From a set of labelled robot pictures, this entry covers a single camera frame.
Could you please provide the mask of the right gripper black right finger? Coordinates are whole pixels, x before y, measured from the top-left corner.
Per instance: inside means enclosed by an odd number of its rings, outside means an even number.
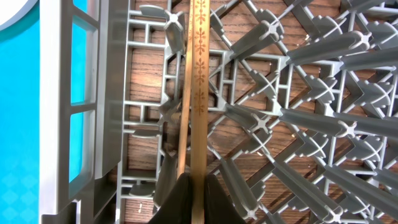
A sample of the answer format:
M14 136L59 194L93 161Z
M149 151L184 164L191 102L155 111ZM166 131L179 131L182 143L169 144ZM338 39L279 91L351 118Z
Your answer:
M215 175L205 179L205 224L245 224Z

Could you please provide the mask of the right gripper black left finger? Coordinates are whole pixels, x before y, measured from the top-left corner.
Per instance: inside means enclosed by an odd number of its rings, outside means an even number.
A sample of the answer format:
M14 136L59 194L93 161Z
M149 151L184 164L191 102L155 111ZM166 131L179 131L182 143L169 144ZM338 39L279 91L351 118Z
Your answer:
M164 204L148 224L191 224L193 184L190 174L182 174Z

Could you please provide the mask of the large pink plate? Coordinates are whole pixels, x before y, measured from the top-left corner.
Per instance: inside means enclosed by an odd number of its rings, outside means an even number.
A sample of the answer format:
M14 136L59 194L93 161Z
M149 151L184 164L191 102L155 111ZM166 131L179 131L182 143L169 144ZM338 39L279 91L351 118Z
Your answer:
M0 30L4 30L22 19L38 0L0 0Z

